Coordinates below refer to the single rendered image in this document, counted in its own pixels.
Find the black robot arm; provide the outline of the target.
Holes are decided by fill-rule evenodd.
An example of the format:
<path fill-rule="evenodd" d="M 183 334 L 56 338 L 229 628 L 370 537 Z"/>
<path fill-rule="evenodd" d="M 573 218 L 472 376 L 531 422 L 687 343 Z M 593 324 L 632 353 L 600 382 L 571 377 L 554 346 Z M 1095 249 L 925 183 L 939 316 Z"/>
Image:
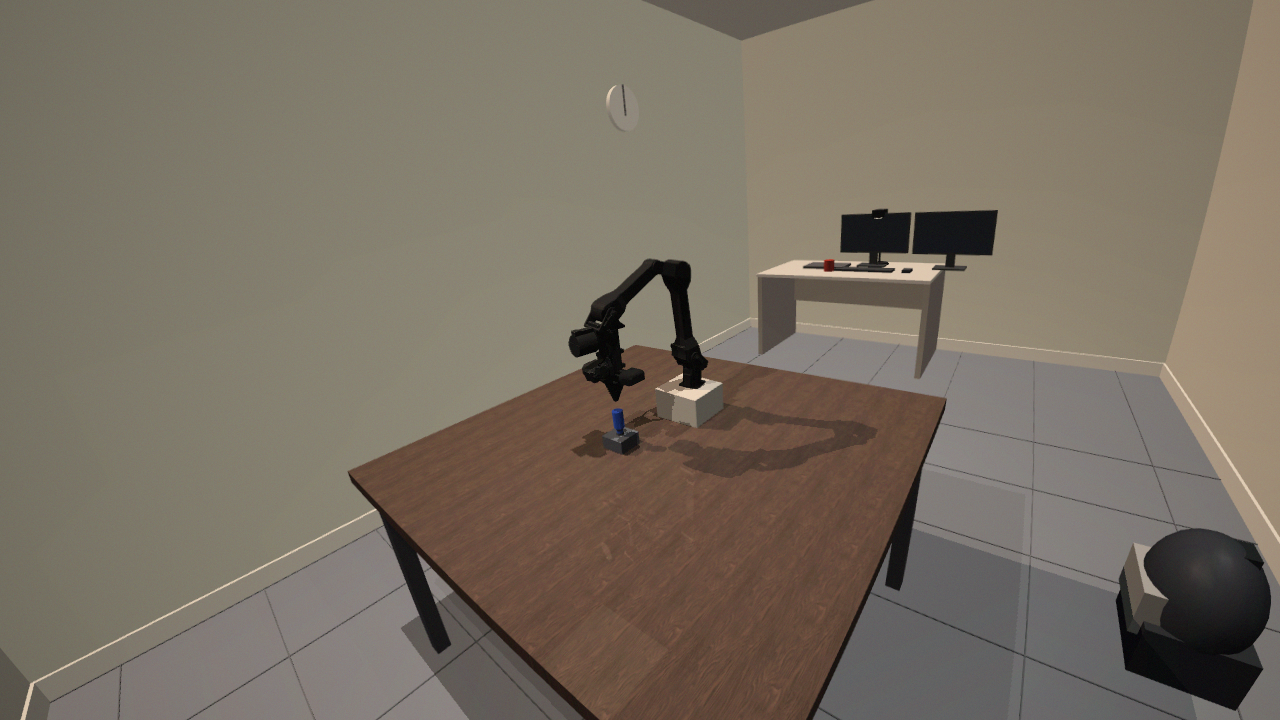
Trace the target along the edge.
<path fill-rule="evenodd" d="M 570 351 L 573 357 L 580 357 L 600 350 L 613 350 L 620 347 L 620 328 L 625 324 L 620 322 L 626 305 L 643 290 L 657 274 L 660 274 L 666 287 L 669 290 L 675 316 L 676 340 L 671 345 L 672 356 L 678 365 L 684 366 L 684 380 L 678 386 L 698 389 L 707 380 L 701 380 L 701 370 L 707 368 L 708 360 L 701 356 L 698 341 L 692 336 L 692 324 L 689 307 L 689 284 L 691 282 L 691 266 L 689 263 L 667 259 L 646 258 L 643 265 L 628 275 L 616 290 L 602 295 L 591 304 L 591 311 L 584 323 L 582 329 L 571 331 Z M 602 324 L 596 323 L 602 322 Z M 603 360 L 599 355 L 595 363 L 585 366 L 582 373 L 586 380 L 596 383 L 605 375 L 614 375 L 611 359 Z"/>

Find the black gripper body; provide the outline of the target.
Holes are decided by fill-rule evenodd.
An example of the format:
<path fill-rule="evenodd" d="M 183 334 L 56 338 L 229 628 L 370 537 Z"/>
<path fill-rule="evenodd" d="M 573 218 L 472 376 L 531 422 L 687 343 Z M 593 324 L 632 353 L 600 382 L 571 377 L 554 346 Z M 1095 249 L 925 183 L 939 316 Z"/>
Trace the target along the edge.
<path fill-rule="evenodd" d="M 634 368 L 634 366 L 630 368 L 628 370 L 622 369 L 626 365 L 625 365 L 625 363 L 622 363 L 621 354 L 625 354 L 625 348 L 620 348 L 620 347 L 618 348 L 613 348 L 613 350 L 600 350 L 599 348 L 599 351 L 596 352 L 596 357 L 599 357 L 599 355 L 600 355 L 600 357 L 603 360 L 605 360 L 605 357 L 611 359 L 612 366 L 614 369 L 614 375 L 612 377 L 612 380 L 617 380 L 622 386 L 635 386 L 639 382 L 644 380 L 645 379 L 645 374 L 644 374 L 643 369 L 637 369 L 637 368 Z"/>

